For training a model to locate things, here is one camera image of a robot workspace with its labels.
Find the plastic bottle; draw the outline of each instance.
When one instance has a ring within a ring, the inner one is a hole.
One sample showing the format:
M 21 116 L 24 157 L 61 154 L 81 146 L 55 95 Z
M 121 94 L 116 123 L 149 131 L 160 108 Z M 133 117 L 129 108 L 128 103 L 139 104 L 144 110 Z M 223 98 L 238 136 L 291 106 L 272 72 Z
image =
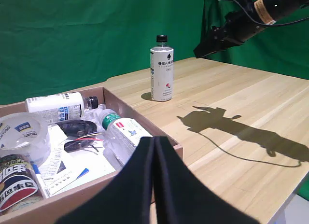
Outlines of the plastic bottle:
M 103 110 L 98 121 L 106 130 L 106 141 L 122 165 L 125 165 L 141 137 L 152 137 L 136 120 L 121 118 L 111 109 Z
M 173 93 L 174 49 L 167 45 L 167 35 L 157 35 L 156 42 L 150 49 L 151 98 L 167 101 Z
M 81 118 L 85 109 L 98 107 L 98 98 L 82 97 L 79 92 L 28 98 L 26 110 L 41 115 L 48 124 Z

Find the can label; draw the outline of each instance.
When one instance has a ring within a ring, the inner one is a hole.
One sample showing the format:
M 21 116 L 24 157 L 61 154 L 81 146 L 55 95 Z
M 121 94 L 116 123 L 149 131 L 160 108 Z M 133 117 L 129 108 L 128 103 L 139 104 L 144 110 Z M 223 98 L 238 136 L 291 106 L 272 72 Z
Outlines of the can label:
M 150 51 L 151 97 L 156 101 L 172 98 L 174 50 Z
M 12 154 L 0 159 L 2 215 L 43 200 L 33 175 L 32 166 L 25 156 Z

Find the wooden table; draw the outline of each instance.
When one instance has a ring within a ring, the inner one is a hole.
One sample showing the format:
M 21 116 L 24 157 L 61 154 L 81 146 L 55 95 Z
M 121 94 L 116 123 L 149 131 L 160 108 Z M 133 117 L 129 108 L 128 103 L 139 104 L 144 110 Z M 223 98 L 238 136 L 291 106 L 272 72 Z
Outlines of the wooden table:
M 151 101 L 149 69 L 97 85 L 177 140 L 208 188 L 261 223 L 275 221 L 309 171 L 307 80 L 189 58 L 174 63 L 167 102 Z

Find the bottle cap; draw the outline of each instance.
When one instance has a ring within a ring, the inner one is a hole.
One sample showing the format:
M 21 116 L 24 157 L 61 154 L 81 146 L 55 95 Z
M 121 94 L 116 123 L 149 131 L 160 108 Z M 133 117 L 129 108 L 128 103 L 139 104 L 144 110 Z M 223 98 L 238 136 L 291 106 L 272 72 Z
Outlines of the bottle cap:
M 156 42 L 168 42 L 168 36 L 167 35 L 157 35 Z
M 97 98 L 97 96 L 90 96 L 89 100 L 90 100 L 90 104 L 91 104 L 90 109 L 98 108 L 98 98 Z

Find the white paper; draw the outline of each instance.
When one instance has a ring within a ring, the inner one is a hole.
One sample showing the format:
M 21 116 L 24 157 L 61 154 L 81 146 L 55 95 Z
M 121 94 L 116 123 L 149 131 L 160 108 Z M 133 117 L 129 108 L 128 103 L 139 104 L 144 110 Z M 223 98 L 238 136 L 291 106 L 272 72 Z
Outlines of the white paper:
M 62 150 L 62 158 L 59 172 L 53 177 L 44 178 L 46 187 L 51 195 L 68 186 L 75 181 L 77 177 L 85 170 L 83 164 L 80 164 L 72 158 L 66 151 Z
M 48 126 L 49 140 L 51 143 L 51 152 L 46 161 L 39 167 L 42 178 L 54 176 L 61 163 L 61 153 L 64 148 L 64 141 L 67 139 L 66 134 L 57 125 Z
M 82 164 L 85 168 L 89 170 L 89 172 L 81 176 L 74 182 L 70 183 L 68 186 L 64 187 L 56 194 L 60 194 L 69 189 L 75 188 L 77 186 L 80 186 L 115 171 L 115 169 L 111 166 L 111 164 L 103 155 L 103 142 L 95 141 L 92 143 L 92 145 L 97 147 L 99 152 L 97 152 L 93 147 L 89 146 L 82 150 L 70 153 L 74 161 Z

